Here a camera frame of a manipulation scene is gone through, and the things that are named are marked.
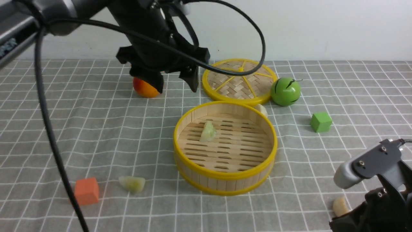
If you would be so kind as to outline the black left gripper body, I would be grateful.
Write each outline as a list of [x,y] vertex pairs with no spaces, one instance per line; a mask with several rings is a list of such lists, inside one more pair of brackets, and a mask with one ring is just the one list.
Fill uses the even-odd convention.
[[[184,21],[193,43],[188,42],[178,31],[173,19],[149,19],[143,21],[117,19],[121,28],[140,33],[164,43],[190,57],[209,63],[210,53],[199,46],[197,35],[191,24]],[[197,65],[181,56],[142,39],[127,36],[130,46],[120,47],[116,58],[122,64],[130,63],[134,72],[188,72],[196,70]]]

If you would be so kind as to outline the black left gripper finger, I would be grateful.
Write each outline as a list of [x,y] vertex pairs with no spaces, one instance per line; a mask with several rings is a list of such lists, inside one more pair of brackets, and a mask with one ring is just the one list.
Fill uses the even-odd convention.
[[191,65],[180,70],[179,78],[184,80],[190,87],[191,91],[196,93],[199,87],[199,67]]
[[140,78],[155,88],[160,94],[163,93],[164,78],[160,72],[148,70],[138,66],[131,66],[130,75]]

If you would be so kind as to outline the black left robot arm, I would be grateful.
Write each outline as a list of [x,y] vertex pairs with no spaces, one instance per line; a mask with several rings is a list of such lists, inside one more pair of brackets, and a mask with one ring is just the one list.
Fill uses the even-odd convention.
[[[54,36],[66,36],[80,23],[61,22],[60,18],[88,20],[109,9],[121,28],[140,33],[157,43],[171,46],[188,56],[208,63],[207,48],[199,46],[197,35],[181,0],[9,0],[1,4],[1,68],[22,54],[35,41],[41,24]],[[157,45],[128,35],[130,46],[119,48],[116,58],[130,63],[130,75],[162,93],[161,72],[179,72],[193,92],[199,85],[199,65]]]

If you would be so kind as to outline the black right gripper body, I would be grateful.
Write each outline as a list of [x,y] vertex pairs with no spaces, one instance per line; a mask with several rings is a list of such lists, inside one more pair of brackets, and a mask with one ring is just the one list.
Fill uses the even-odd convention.
[[391,162],[376,175],[382,187],[365,194],[353,210],[333,217],[333,232],[411,231],[411,168],[403,161]]

